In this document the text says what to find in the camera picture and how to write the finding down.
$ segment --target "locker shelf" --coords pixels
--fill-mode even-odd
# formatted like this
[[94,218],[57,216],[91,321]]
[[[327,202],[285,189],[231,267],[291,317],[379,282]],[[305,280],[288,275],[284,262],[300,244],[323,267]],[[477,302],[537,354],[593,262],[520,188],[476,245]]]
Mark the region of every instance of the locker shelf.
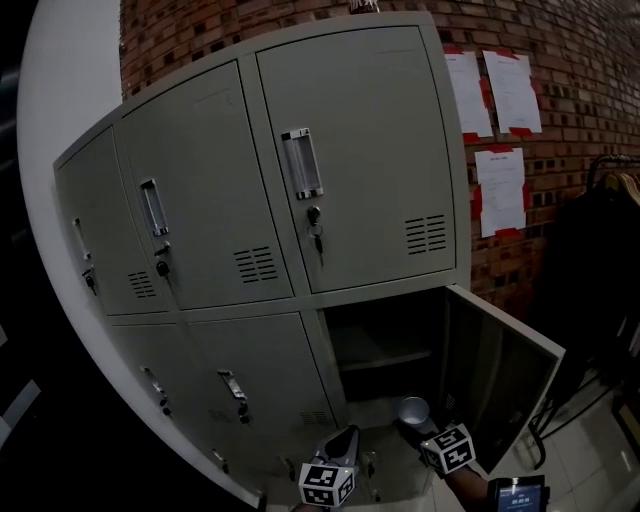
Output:
[[427,358],[442,342],[442,294],[428,290],[325,310],[341,372]]
[[391,366],[393,364],[408,363],[410,361],[417,361],[419,359],[425,359],[431,355],[431,350],[422,350],[419,352],[413,352],[410,354],[399,355],[396,357],[387,357],[375,359],[371,358],[367,361],[341,364],[338,369],[341,372],[350,372],[357,370],[366,370],[369,368],[382,368],[383,366]]

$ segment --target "open locker door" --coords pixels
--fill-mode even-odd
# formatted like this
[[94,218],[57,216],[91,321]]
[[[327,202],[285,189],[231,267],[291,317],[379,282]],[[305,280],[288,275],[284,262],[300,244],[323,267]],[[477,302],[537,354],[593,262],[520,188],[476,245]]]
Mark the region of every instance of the open locker door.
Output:
[[490,473],[529,423],[564,349],[464,288],[446,288],[440,403],[467,426]]

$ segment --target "paper notice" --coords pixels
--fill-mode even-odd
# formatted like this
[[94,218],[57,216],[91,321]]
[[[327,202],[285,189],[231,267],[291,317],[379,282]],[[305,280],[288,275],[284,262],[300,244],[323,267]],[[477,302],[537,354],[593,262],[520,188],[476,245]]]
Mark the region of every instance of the paper notice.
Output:
[[445,53],[453,84],[462,133],[491,137],[489,111],[480,88],[480,72],[475,52]]
[[500,133],[511,133],[512,128],[542,132],[538,100],[531,87],[529,57],[483,53],[498,111]]
[[524,228],[526,215],[522,197],[522,149],[515,148],[501,153],[478,152],[476,167],[482,191],[482,237],[493,236],[501,229]]

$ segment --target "gray locker cabinet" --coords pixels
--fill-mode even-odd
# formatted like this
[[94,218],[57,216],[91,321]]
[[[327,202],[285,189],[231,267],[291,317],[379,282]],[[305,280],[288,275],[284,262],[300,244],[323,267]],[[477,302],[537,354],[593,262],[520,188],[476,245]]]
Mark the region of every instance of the gray locker cabinet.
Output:
[[80,272],[93,267],[90,276],[105,313],[166,311],[131,218],[112,128],[74,155],[56,181]]
[[[306,39],[258,53],[258,65],[313,292],[454,268],[447,142],[418,28]],[[300,200],[286,149],[298,142],[282,136],[303,128],[324,194]],[[299,151],[308,164],[308,146]],[[324,266],[310,206],[321,212]]]
[[155,250],[170,243],[162,258],[179,307],[290,297],[236,63],[165,92],[123,125]]
[[465,423],[490,473],[537,409],[564,349],[458,285],[446,291],[440,401]]
[[212,449],[231,459],[235,443],[234,415],[236,411],[223,394],[221,386],[185,345],[176,324],[114,327],[117,347],[127,365],[138,376],[151,398],[162,407],[162,394],[168,397],[167,407],[176,426],[214,462]]
[[[251,418],[248,427],[237,414],[234,421],[264,441],[268,457],[308,454],[318,439],[335,430],[298,313],[188,325],[209,373],[233,373]],[[220,387],[226,387],[222,377],[218,379]],[[240,400],[230,389],[225,393],[237,408]]]

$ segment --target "clothing rack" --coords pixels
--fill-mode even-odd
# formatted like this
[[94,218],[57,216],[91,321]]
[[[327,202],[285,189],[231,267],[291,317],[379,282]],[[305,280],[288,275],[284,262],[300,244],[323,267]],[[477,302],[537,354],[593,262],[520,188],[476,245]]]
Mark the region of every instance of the clothing rack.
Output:
[[[640,158],[639,157],[627,156],[627,155],[613,155],[613,154],[600,155],[600,156],[594,158],[594,160],[591,162],[591,164],[589,166],[589,172],[587,174],[587,184],[586,184],[587,187],[586,187],[586,192],[585,192],[586,194],[589,194],[593,190],[596,172],[598,171],[599,167],[602,164],[608,164],[608,163],[621,164],[621,165],[640,165]],[[583,384],[580,388],[578,388],[576,390],[576,393],[574,393],[573,396],[575,396],[575,394],[577,394],[581,389],[583,389],[584,387],[589,385],[595,378],[598,378],[598,377],[599,377],[599,375],[597,375],[593,379],[590,379],[587,383]],[[553,429],[553,431],[551,431],[551,432],[549,432],[547,434],[544,434],[545,429],[549,426],[549,424],[551,423],[551,420],[555,417],[555,415],[557,414],[557,412],[559,411],[560,407],[563,404],[554,404],[552,397],[547,397],[545,399],[545,402],[544,402],[544,404],[542,406],[541,411],[532,419],[532,421],[529,422],[529,425],[528,425],[529,431],[531,432],[531,435],[532,435],[532,437],[533,437],[538,449],[540,450],[540,460],[535,465],[535,469],[536,470],[539,469],[544,464],[544,462],[545,462],[545,460],[547,458],[547,453],[546,453],[546,449],[545,449],[544,442],[543,442],[544,439],[546,439],[547,437],[551,436],[552,434],[554,434],[558,430],[564,428],[570,422],[572,422],[573,420],[577,419],[579,416],[584,414],[593,405],[595,405],[603,396],[605,396],[609,391],[611,391],[611,389],[612,389],[612,387],[609,387],[604,393],[600,394],[589,405],[587,405],[582,410],[580,410],[580,412],[578,412],[577,414],[572,416],[570,419],[565,421],[562,425],[560,425],[559,427]]]

